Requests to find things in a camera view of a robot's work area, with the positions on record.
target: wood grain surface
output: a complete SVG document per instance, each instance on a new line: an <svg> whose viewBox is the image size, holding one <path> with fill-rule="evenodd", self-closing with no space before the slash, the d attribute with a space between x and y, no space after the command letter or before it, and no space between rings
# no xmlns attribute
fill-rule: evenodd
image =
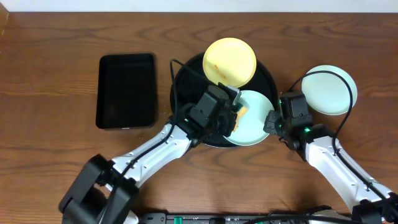
<svg viewBox="0 0 398 224"><path fill-rule="evenodd" d="M314 66L346 70L358 100L339 139L374 178L398 191L398 14L12 13L0 41L0 223L60 223L58 203L95 154L140 146L171 112L169 59L186 62L214 41L247 42L279 91ZM157 56L154 127L95 126L98 62ZM336 129L342 116L314 112ZM199 146L141 188L136 209L267 213L330 205L348 212L326 179L275 136L250 147Z"/></svg>

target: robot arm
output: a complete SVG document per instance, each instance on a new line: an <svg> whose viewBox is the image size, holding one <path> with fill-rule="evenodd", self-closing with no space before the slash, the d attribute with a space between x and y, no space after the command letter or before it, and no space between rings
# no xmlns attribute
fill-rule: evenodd
<svg viewBox="0 0 398 224"><path fill-rule="evenodd" d="M378 202L380 197L353 174L336 156L332 146L332 138L329 136L316 138L311 143L307 143L305 147L305 159L308 163L316 168L329 181L333 188L338 192L344 200L350 212L356 205L361 204L364 200L368 202ZM373 186L380 191L385 198L389 198L392 191L387 187L376 182L365 170L362 169L347 152L342 148L339 142L336 146L340 150L340 154L345 161L349 162L354 169L359 172L367 181L372 182Z"/></svg>
<svg viewBox="0 0 398 224"><path fill-rule="evenodd" d="M398 207L397 195L365 172L337 139L339 155L336 154L332 146L333 133L323 124L313 125L304 94L301 91L283 93L279 102L279 112L269 112L264 131L280 136L280 142L321 172L347 204L354 221L382 223L382 219L385 219L398 222L392 215L391 206L386 205L380 195L369 189L363 180L371 183L394 208Z"/></svg>
<svg viewBox="0 0 398 224"><path fill-rule="evenodd" d="M210 85L196 105L179 108L178 117L173 119L175 124L168 122L158 135L142 146L111 161L100 155L91 158L58 206L65 223L136 224L138 218L130 209L139 187L211 133L217 131L229 136L236 123L233 107L239 97L237 88ZM134 159L138 160L128 168ZM108 199L95 184L111 190Z"/></svg>

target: black bowl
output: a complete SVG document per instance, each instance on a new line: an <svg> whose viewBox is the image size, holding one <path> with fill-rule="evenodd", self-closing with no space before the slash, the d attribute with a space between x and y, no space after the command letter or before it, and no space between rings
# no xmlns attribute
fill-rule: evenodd
<svg viewBox="0 0 398 224"><path fill-rule="evenodd" d="M203 56L205 53L198 54L191 58L186 65L190 67L192 70L198 72L204 77L205 72L203 71ZM208 82L202 80L201 78L197 78L194 75L191 75L187 69L181 68L177 75L175 76L175 84L177 86L177 95L178 95L178 107L182 107L187 103L198 103L201 96L207 89ZM274 108L278 108L278 92L272 78L271 74L268 70L263 66L263 64L257 61L256 72L254 73L251 80L239 88L240 90L253 90L259 92L266 96L274 106ZM170 92L170 104L172 107L172 111L174 112L174 93ZM205 144L214 147L235 147L237 145L230 143L227 139L224 138L219 133L213 133L206 140L204 140Z"/></svg>

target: food item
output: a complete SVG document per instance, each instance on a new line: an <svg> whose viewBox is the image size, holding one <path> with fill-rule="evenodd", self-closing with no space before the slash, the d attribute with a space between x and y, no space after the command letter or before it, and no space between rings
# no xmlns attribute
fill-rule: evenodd
<svg viewBox="0 0 398 224"><path fill-rule="evenodd" d="M239 127L239 125L238 125L239 119L241 119L247 112L248 112L248 109L245 106L241 105L241 107L238 110L238 112L236 112L236 114L237 114L236 124L235 124L235 128L234 128L233 132L235 132L236 129Z"/></svg>
<svg viewBox="0 0 398 224"><path fill-rule="evenodd" d="M214 67L217 69L218 73L226 80L226 76L218 69L217 65L214 65Z"/></svg>

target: green switch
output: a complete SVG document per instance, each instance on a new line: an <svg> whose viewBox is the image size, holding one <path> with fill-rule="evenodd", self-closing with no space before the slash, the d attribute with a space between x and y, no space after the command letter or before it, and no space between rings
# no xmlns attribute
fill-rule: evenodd
<svg viewBox="0 0 398 224"><path fill-rule="evenodd" d="M174 224L182 224L182 217L175 217Z"/></svg>

